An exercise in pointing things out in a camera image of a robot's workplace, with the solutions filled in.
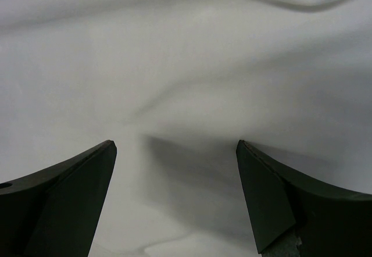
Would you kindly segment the white Coca-Cola t-shirt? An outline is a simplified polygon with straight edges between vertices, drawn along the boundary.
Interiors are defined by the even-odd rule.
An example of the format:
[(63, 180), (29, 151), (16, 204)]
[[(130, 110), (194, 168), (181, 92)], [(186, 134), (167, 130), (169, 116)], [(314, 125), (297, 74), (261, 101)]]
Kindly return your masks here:
[(91, 256), (256, 256), (239, 140), (371, 192), (371, 0), (1, 0), (1, 181), (104, 140)]

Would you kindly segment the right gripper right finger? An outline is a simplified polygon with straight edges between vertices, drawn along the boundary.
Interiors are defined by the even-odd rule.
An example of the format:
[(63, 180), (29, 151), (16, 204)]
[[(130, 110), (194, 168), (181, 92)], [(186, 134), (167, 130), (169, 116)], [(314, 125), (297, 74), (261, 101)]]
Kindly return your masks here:
[(259, 254), (371, 255), (370, 194), (314, 179), (243, 140), (236, 156)]

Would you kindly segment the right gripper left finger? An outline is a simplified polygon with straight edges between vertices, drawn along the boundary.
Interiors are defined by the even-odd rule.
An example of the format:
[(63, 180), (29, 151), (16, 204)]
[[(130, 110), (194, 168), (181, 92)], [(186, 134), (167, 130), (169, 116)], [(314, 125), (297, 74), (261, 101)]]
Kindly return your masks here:
[(1, 183), (1, 256), (88, 256), (116, 155), (107, 140)]

